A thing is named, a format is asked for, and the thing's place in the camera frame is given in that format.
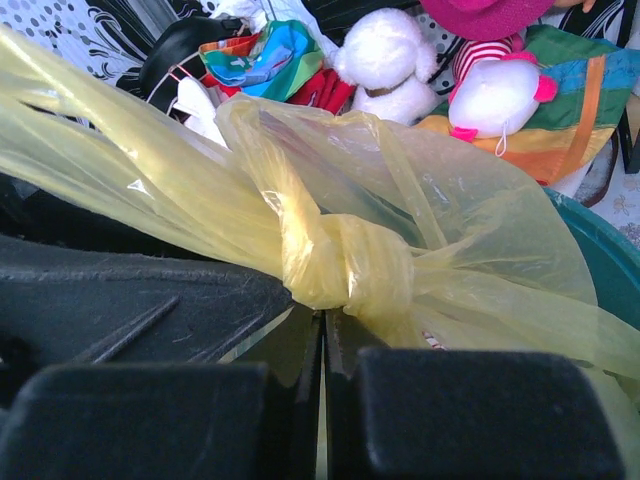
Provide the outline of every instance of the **black and white patterned fabric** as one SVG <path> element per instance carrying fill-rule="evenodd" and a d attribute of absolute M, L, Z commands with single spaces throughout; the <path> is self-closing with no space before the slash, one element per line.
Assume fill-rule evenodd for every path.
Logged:
<path fill-rule="evenodd" d="M 567 10 L 552 9 L 540 23 L 587 38 L 604 38 L 618 42 L 625 0 L 598 0 L 593 9 L 585 14 L 581 7 Z"/>
<path fill-rule="evenodd" d="M 214 2 L 5 0 L 0 22 L 109 84 L 139 95 L 138 72 L 162 32 Z"/>

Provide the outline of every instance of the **red cloth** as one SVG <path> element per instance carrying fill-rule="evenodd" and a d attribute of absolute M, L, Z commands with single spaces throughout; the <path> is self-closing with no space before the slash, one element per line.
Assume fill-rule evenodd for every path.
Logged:
<path fill-rule="evenodd" d="M 323 69 L 305 83 L 287 103 L 316 107 L 336 115 L 356 87 L 347 85 L 331 69 Z"/>
<path fill-rule="evenodd" d="M 227 87 L 226 85 L 222 85 L 218 80 L 216 80 L 216 77 L 214 77 L 210 73 L 207 73 L 201 81 L 202 84 L 207 88 L 218 87 L 218 89 L 229 98 L 242 91 L 240 87 Z"/>

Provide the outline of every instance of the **pink ear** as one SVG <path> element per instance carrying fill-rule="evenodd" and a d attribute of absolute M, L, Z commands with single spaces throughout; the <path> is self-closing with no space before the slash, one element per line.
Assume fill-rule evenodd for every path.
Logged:
<path fill-rule="evenodd" d="M 453 138 L 457 138 L 458 140 L 462 140 L 463 142 L 471 143 L 474 138 L 478 135 L 477 128 L 460 128 L 455 127 L 451 130 L 451 136 Z"/>
<path fill-rule="evenodd" d="M 500 60 L 524 60 L 525 62 L 530 62 L 534 65 L 538 65 L 538 59 L 531 52 L 508 53 L 504 57 L 500 58 Z"/>
<path fill-rule="evenodd" d="M 522 40 L 519 33 L 511 35 L 511 45 L 514 52 L 521 52 L 524 50 L 524 40 Z"/>
<path fill-rule="evenodd" d="M 547 103 L 556 98 L 558 94 L 558 84 L 556 81 L 547 77 L 546 75 L 540 75 L 540 79 L 538 81 L 538 90 L 536 94 L 533 96 L 533 99 L 536 102 Z"/>
<path fill-rule="evenodd" d="M 458 83 L 455 88 L 453 89 L 453 91 L 449 94 L 449 105 L 451 105 L 453 103 L 453 99 L 456 96 L 456 94 L 458 93 L 458 89 L 460 88 L 460 84 Z"/>

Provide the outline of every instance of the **yellow plastic bag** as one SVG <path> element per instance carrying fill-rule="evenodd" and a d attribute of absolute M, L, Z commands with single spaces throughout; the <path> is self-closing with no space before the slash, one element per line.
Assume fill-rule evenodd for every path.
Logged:
<path fill-rule="evenodd" d="M 517 168 L 437 133 L 245 96 L 218 112 L 229 151 L 5 28 L 0 57 L 3 172 L 276 276 L 392 346 L 427 348 L 429 332 L 587 364 L 626 458 L 640 459 L 620 387 L 640 382 L 640 332 L 596 306 L 573 237 Z"/>

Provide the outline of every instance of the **white stuffed toy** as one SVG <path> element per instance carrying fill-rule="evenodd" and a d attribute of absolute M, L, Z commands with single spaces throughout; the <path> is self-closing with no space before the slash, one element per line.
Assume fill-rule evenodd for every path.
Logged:
<path fill-rule="evenodd" d="M 438 96 L 427 85 L 437 68 L 436 50 L 424 41 L 418 23 L 395 8 L 362 17 L 334 60 L 340 78 L 358 86 L 354 110 L 404 125 L 438 105 Z"/>
<path fill-rule="evenodd" d="M 506 137 L 520 130 L 557 92 L 558 85 L 541 74 L 531 52 L 477 61 L 449 96 L 451 135 L 466 142 L 501 137 L 496 155 L 502 156 Z"/>

